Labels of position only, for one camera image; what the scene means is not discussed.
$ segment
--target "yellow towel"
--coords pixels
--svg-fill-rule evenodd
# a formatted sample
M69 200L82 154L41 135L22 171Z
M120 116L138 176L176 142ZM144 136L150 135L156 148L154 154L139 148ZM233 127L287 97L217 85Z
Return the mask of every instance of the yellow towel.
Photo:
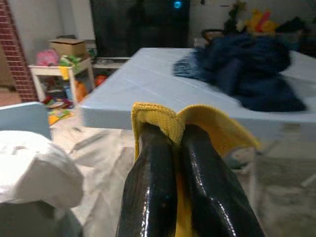
M64 66L58 66L58 67L63 77L63 80L69 80L69 72L68 72L69 67L64 67Z
M195 124L207 131L215 150L222 157L236 148L260 148L259 142L243 126L222 111L207 105L191 105L176 114L162 105L135 103L131 119L135 135L135 160L139 155L138 139L144 123L158 126L174 142L175 150L181 144L186 124ZM176 172L178 209L175 236L193 237L190 201L185 195L186 187L177 167Z

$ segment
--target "white side table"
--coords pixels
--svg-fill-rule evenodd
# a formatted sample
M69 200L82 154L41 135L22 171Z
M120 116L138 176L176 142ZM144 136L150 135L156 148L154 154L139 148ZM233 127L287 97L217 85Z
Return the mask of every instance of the white side table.
M62 76L58 66L36 66L36 65L29 65L29 68L32 73L34 85L36 88L36 92L38 94L39 101L43 101L45 96L45 91L43 90L40 82L39 76ZM73 95L73 101L77 104L77 97L76 97L76 86L75 86L75 75L81 73L84 70L88 70L89 79L91 82L91 88L94 89L94 77L93 77L93 70L90 58L87 58L78 63L78 70L74 70L74 67L68 67L69 72L69 81L70 81L70 88Z

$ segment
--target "black television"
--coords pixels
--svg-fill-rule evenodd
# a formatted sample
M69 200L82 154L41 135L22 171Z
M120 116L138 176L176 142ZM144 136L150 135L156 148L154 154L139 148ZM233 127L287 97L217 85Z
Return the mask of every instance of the black television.
M90 0L99 57L187 47L190 0Z

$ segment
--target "cardboard box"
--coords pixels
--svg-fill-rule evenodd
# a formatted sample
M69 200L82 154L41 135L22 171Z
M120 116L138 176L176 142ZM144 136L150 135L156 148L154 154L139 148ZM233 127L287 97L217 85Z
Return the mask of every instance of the cardboard box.
M73 55L77 57L86 57L87 50L84 40L79 39L53 39L50 40L50 47L55 49L59 56Z

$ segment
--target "red brick wall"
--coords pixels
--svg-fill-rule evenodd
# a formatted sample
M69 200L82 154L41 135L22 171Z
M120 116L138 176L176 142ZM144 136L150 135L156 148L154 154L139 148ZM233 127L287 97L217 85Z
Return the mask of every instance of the red brick wall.
M0 0L0 43L21 100L37 101L35 86L7 0Z

